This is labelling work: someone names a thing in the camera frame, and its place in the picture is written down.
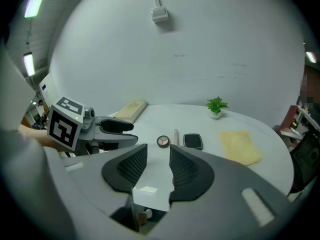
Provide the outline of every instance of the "round makeup compact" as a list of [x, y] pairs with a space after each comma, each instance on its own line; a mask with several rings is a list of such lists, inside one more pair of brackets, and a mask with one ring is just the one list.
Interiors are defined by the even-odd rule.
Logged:
[[158, 144], [159, 148], [165, 149], [169, 146], [170, 140], [167, 136], [162, 135], [159, 138], [157, 138], [156, 143]]

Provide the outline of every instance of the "white plant pot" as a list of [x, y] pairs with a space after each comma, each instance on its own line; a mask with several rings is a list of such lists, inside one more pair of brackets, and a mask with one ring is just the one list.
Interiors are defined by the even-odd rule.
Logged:
[[221, 111], [218, 113], [218, 114], [216, 114], [216, 113], [214, 113], [214, 112], [212, 112], [211, 110], [209, 111], [209, 116], [211, 117], [211, 118], [213, 118], [213, 119], [218, 119], [220, 116], [221, 116]]

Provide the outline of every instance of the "potted plant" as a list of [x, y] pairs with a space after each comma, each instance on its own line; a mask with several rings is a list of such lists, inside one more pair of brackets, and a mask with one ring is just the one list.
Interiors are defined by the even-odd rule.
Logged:
[[221, 109], [229, 108], [228, 103], [222, 102], [219, 96], [214, 99], [207, 99], [209, 102], [206, 106], [210, 110], [209, 115], [213, 119], [218, 119], [221, 116]]

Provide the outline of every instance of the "beige book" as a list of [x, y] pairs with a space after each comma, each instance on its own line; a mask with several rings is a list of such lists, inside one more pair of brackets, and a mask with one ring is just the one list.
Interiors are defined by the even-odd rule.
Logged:
[[247, 130], [220, 131], [219, 137], [227, 159], [245, 166], [261, 161], [262, 154]]
[[125, 120], [133, 124], [146, 106], [147, 102], [145, 100], [132, 101], [116, 113], [114, 118]]

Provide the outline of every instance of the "green plant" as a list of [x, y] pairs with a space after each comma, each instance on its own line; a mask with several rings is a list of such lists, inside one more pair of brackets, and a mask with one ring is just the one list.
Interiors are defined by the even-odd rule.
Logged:
[[222, 98], [220, 98], [219, 96], [214, 99], [207, 99], [207, 101], [209, 103], [206, 106], [216, 115], [221, 111], [221, 109], [229, 108], [228, 103], [222, 102]]

